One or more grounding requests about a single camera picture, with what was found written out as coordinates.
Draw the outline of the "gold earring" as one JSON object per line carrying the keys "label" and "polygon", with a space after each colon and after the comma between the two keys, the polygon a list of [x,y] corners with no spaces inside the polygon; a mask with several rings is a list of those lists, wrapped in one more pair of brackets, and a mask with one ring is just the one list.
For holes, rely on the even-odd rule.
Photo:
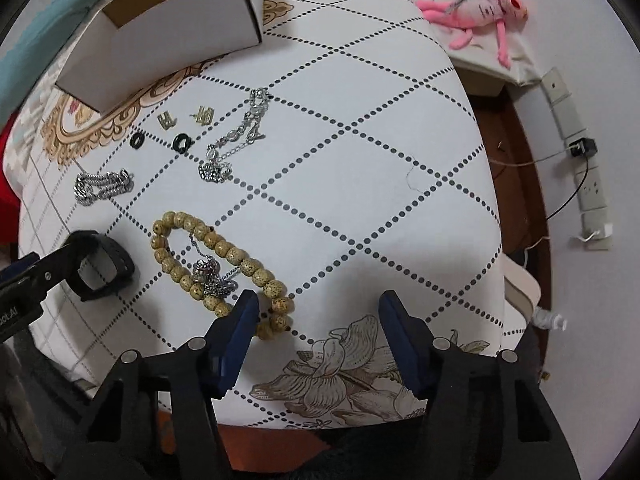
{"label": "gold earring", "polygon": [[175,125],[177,125],[177,119],[173,118],[168,112],[158,114],[157,121],[165,131],[174,128]]}
{"label": "gold earring", "polygon": [[208,126],[212,123],[214,109],[209,106],[200,106],[195,114],[192,114],[194,122],[201,126]]}

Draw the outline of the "red bed sheet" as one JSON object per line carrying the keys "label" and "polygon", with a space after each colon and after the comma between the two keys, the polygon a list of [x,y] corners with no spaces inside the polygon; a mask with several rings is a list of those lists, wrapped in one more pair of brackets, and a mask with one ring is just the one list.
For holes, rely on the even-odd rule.
{"label": "red bed sheet", "polygon": [[25,149],[18,113],[13,112],[1,131],[1,215],[19,210],[23,195]]}

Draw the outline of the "white patterned tablecloth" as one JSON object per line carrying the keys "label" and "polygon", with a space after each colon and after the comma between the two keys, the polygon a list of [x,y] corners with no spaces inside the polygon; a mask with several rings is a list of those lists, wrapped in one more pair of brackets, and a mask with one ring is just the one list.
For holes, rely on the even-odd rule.
{"label": "white patterned tablecloth", "polygon": [[[152,225],[169,211],[259,260],[293,303],[282,334],[250,345],[215,406],[223,424],[421,415],[376,315],[387,289],[464,351],[494,356],[521,336],[480,129],[411,0],[265,0],[260,46],[182,70],[116,116],[48,84],[34,104],[21,252],[93,229],[136,266],[114,296],[82,302],[60,285],[43,301],[35,346],[72,377],[98,384],[122,352],[174,350],[213,322],[154,258]],[[194,122],[200,106],[214,109],[208,126]]]}

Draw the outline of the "light blue quilt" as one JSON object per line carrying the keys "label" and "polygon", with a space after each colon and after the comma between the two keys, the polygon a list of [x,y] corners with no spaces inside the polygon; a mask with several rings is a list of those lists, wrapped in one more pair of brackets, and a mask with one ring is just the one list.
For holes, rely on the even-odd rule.
{"label": "light blue quilt", "polygon": [[1,122],[26,99],[32,87],[99,0],[53,0],[34,16],[14,47],[1,59]]}

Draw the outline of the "black plug adapter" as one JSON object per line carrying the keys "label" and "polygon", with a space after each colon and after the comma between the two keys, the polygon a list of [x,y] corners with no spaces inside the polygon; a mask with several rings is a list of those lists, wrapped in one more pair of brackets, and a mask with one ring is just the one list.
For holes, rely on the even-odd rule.
{"label": "black plug adapter", "polygon": [[598,152],[597,142],[593,138],[583,136],[573,141],[568,146],[568,151],[574,158],[590,159]]}

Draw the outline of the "white cloth covered box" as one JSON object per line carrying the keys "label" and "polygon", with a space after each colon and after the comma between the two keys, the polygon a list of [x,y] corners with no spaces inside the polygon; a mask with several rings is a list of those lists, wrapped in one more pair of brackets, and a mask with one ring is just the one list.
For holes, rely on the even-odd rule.
{"label": "white cloth covered box", "polygon": [[430,24],[434,28],[436,39],[445,48],[455,66],[479,73],[483,76],[499,79],[507,84],[527,87],[538,84],[541,80],[540,70],[536,67],[532,52],[526,44],[522,31],[523,25],[507,24],[506,38],[508,38],[511,68],[507,70],[497,60],[497,36],[494,26],[477,29],[471,43],[461,50],[451,50],[448,44],[461,34],[461,30],[446,26]]}

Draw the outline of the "white cardboard box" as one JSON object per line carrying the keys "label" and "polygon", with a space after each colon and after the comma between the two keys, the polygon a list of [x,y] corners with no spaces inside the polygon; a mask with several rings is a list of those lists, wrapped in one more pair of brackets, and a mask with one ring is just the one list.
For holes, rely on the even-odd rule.
{"label": "white cardboard box", "polygon": [[262,42],[262,0],[113,0],[73,47],[56,86],[98,113],[163,76]]}

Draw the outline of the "pink panther plush toy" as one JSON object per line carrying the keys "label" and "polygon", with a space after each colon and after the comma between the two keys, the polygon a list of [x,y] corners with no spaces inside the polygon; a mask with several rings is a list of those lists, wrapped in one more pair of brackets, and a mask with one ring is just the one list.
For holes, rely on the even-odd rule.
{"label": "pink panther plush toy", "polygon": [[497,36],[497,60],[510,70],[506,25],[523,25],[528,19],[528,9],[523,0],[418,0],[416,6],[431,24],[461,30],[461,34],[450,41],[451,50],[468,46],[477,29],[489,25],[495,27]]}

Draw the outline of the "white wall power strip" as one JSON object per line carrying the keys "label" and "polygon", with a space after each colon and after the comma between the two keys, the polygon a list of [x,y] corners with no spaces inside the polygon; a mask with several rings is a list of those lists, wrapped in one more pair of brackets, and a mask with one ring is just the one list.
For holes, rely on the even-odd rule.
{"label": "white wall power strip", "polygon": [[597,141],[582,121],[573,93],[556,67],[542,76],[541,87],[566,148],[576,184],[574,200],[580,213],[580,233],[575,238],[585,250],[610,250],[613,222],[599,170]]}

